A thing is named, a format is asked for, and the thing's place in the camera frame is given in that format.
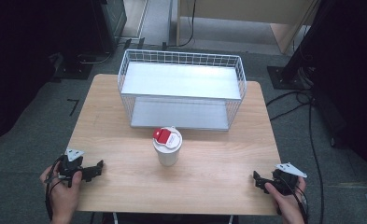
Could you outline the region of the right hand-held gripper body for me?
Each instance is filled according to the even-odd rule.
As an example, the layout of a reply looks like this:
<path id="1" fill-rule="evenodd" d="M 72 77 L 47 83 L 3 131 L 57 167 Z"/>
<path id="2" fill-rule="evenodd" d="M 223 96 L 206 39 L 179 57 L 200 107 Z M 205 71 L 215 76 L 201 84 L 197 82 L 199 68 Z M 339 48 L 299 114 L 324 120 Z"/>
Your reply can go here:
<path id="1" fill-rule="evenodd" d="M 291 195 L 294 193 L 299 176 L 307 178 L 306 173 L 290 162 L 279 163 L 275 166 L 275 170 L 273 171 L 273 180 L 271 184 L 282 195 Z"/>

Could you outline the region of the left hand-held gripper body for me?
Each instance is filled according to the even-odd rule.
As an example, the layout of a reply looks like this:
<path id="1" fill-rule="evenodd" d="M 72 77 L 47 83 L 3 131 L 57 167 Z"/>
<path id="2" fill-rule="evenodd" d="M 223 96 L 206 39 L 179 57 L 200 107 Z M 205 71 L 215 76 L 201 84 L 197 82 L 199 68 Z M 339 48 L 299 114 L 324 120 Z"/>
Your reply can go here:
<path id="1" fill-rule="evenodd" d="M 51 166 L 49 170 L 49 183 L 54 179 L 65 181 L 68 187 L 72 187 L 73 177 L 76 172 L 91 174 L 90 168 L 83 168 L 83 151 L 68 148 Z"/>

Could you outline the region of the white cup with red lid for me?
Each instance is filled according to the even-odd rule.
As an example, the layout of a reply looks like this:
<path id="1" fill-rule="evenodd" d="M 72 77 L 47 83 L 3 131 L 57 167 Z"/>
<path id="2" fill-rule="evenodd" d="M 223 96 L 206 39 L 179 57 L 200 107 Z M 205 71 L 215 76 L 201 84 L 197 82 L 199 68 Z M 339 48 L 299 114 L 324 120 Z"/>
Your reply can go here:
<path id="1" fill-rule="evenodd" d="M 172 166 L 177 162 L 182 143 L 183 137 L 174 126 L 158 128 L 153 132 L 152 144 L 163 166 Z"/>

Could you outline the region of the white wire shelf rack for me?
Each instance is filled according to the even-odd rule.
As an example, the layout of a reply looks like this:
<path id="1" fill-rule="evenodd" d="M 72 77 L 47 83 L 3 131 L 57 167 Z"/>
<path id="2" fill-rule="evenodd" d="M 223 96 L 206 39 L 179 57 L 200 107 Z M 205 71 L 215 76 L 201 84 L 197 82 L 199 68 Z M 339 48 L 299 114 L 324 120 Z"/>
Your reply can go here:
<path id="1" fill-rule="evenodd" d="M 128 49 L 118 88 L 133 127 L 227 131 L 247 81 L 237 55 Z"/>

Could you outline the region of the person's right hand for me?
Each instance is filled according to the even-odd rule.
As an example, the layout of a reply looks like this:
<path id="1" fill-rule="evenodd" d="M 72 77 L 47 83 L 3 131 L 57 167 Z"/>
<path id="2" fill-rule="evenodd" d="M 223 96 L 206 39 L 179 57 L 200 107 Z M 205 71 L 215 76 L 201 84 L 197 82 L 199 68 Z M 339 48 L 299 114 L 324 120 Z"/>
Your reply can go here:
<path id="1" fill-rule="evenodd" d="M 304 221 L 301 208 L 299 206 L 299 203 L 303 201 L 303 192 L 306 188 L 306 183 L 302 177 L 298 177 L 298 185 L 295 189 L 295 195 L 282 195 L 271 183 L 266 183 L 265 187 L 273 197 L 274 207 L 280 209 L 282 218 L 301 218 Z"/>

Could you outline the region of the person's left hand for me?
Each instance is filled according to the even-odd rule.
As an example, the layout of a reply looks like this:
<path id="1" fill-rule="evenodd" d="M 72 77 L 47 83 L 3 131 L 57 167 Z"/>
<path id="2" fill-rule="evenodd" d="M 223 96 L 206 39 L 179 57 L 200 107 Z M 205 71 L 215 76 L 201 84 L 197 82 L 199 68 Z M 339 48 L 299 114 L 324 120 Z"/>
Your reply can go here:
<path id="1" fill-rule="evenodd" d="M 67 187 L 63 183 L 58 184 L 57 180 L 52 181 L 52 183 L 55 184 L 55 187 L 50 194 L 52 217 L 73 218 L 79 202 L 81 177 L 81 172 L 75 173 L 71 188 Z"/>

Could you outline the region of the black flat stand base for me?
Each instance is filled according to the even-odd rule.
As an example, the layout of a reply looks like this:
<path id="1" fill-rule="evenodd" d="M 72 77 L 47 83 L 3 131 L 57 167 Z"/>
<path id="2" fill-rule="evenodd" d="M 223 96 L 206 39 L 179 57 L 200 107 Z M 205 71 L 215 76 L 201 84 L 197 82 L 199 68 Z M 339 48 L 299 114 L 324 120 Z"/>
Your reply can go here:
<path id="1" fill-rule="evenodd" d="M 54 62 L 55 73 L 54 78 L 58 79 L 80 79 L 86 80 L 92 70 L 92 65 L 76 61 L 67 63 L 62 55 L 59 55 Z"/>

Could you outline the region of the dark cabinet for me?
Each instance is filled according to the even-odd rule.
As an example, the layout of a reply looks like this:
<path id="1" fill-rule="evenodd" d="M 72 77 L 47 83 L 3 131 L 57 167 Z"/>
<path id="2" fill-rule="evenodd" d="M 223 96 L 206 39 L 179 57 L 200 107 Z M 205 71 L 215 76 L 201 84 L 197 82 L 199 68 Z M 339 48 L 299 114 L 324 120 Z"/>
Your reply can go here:
<path id="1" fill-rule="evenodd" d="M 103 52 L 113 52 L 127 22 L 123 0 L 91 0 Z"/>

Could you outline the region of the beige wooden furniture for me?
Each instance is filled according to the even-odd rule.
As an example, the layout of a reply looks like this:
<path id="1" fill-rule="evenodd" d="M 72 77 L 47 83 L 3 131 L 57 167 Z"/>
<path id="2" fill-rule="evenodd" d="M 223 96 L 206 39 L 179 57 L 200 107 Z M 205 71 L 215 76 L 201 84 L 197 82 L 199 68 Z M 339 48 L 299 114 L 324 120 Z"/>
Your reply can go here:
<path id="1" fill-rule="evenodd" d="M 303 25 L 311 25 L 321 0 L 177 0 L 176 42 L 181 17 L 269 23 L 282 53 Z"/>

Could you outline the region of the black stand with base plate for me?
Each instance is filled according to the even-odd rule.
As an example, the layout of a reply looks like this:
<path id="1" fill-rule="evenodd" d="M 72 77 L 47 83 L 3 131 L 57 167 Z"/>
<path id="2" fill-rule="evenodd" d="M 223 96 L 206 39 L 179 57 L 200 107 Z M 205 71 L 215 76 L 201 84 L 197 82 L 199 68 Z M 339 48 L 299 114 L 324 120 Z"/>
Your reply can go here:
<path id="1" fill-rule="evenodd" d="M 301 44 L 294 51 L 285 67 L 268 66 L 267 71 L 273 87 L 278 90 L 304 90 L 299 70 L 314 63 L 313 47 L 315 36 L 319 34 L 321 23 L 327 17 L 329 5 L 334 0 L 317 0 L 317 13 L 311 28 L 304 36 Z"/>

